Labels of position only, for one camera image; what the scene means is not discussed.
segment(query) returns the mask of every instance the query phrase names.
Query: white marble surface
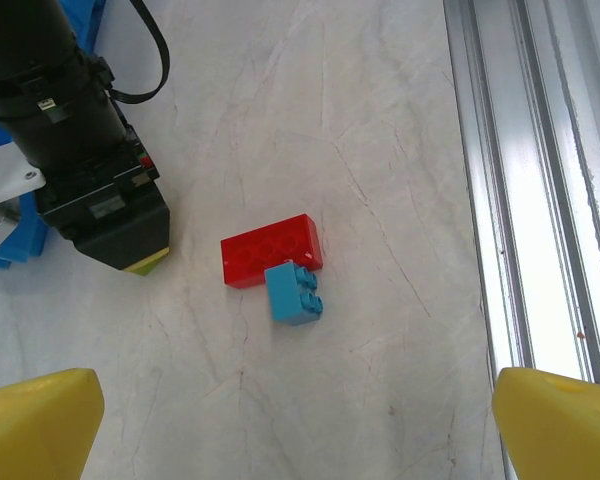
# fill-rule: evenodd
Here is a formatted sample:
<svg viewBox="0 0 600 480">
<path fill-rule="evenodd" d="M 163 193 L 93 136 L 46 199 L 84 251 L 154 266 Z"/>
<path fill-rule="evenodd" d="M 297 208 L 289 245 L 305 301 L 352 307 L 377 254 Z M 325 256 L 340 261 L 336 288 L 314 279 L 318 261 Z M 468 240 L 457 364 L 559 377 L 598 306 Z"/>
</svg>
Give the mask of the white marble surface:
<svg viewBox="0 0 600 480">
<path fill-rule="evenodd" d="M 99 50 L 159 75 L 126 0 Z M 502 478 L 441 1 L 153 0 L 168 86 L 125 108 L 162 173 L 170 257 L 121 274 L 51 235 L 0 272 L 0 385 L 94 368 L 85 479 Z M 220 239 L 307 212 L 326 311 L 274 325 Z"/>
</svg>

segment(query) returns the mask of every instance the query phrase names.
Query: white table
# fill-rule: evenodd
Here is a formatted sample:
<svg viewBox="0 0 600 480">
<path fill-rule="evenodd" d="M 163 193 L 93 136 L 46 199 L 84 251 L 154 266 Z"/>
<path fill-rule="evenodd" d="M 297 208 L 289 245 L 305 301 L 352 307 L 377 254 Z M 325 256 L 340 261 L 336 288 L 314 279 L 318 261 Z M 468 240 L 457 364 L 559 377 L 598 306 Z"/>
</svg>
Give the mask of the white table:
<svg viewBox="0 0 600 480">
<path fill-rule="evenodd" d="M 442 2 L 153 0 L 173 70 L 125 108 L 172 253 L 148 277 L 57 234 L 0 272 L 0 385 L 94 368 L 84 479 L 501 478 Z M 159 77 L 126 0 L 99 52 Z M 306 212 L 325 313 L 274 325 L 224 286 L 222 238 Z"/>
</svg>

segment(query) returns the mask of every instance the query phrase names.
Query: white plastic part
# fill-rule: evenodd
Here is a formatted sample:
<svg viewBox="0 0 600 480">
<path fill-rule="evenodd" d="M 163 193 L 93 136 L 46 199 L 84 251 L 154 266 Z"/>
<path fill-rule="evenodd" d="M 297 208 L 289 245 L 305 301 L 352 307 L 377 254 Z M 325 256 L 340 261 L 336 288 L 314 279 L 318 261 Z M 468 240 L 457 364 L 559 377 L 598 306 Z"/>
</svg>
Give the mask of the white plastic part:
<svg viewBox="0 0 600 480">
<path fill-rule="evenodd" d="M 0 203 L 45 185 L 42 172 L 32 167 L 14 143 L 0 147 Z"/>
</svg>

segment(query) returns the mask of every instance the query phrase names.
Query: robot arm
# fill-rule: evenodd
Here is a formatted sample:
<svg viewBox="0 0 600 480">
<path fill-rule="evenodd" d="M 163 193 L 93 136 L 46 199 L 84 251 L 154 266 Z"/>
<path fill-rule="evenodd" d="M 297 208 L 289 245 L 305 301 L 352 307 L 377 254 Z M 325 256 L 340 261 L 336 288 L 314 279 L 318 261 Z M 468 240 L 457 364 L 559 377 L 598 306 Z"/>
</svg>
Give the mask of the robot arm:
<svg viewBox="0 0 600 480">
<path fill-rule="evenodd" d="M 141 95 L 113 90 L 107 63 L 78 47 L 57 0 L 0 0 L 0 126 L 46 180 L 38 213 L 80 252 L 119 270 L 169 247 L 158 171 L 116 104 L 153 97 L 169 69 L 162 34 L 142 1 L 132 3 L 163 64 L 158 88 Z"/>
</svg>

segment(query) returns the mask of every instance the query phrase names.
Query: black cable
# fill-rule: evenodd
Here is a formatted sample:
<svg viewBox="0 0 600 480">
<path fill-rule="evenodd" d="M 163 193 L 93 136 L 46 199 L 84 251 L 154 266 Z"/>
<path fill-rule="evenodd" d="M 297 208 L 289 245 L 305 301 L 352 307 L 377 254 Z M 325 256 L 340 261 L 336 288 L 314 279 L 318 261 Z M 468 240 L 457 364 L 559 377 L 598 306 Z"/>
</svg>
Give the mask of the black cable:
<svg viewBox="0 0 600 480">
<path fill-rule="evenodd" d="M 162 62 L 162 78 L 160 78 L 160 83 L 158 87 L 147 93 L 124 93 L 118 90 L 110 90 L 109 93 L 111 98 L 117 100 L 118 102 L 128 103 L 128 104 L 138 104 L 146 102 L 147 100 L 152 99 L 156 96 L 156 94 L 162 89 L 165 83 L 167 83 L 167 78 L 169 78 L 169 68 L 171 67 L 171 58 L 169 56 L 169 47 L 167 46 L 167 42 L 162 36 L 162 32 L 158 28 L 156 21 L 151 16 L 151 12 L 144 4 L 142 0 L 130 0 L 133 7 L 140 15 L 140 18 L 144 22 L 144 24 L 149 29 L 149 33 L 153 37 L 153 40 L 156 42 L 158 47 L 158 52 L 160 53 L 160 62 Z"/>
</svg>

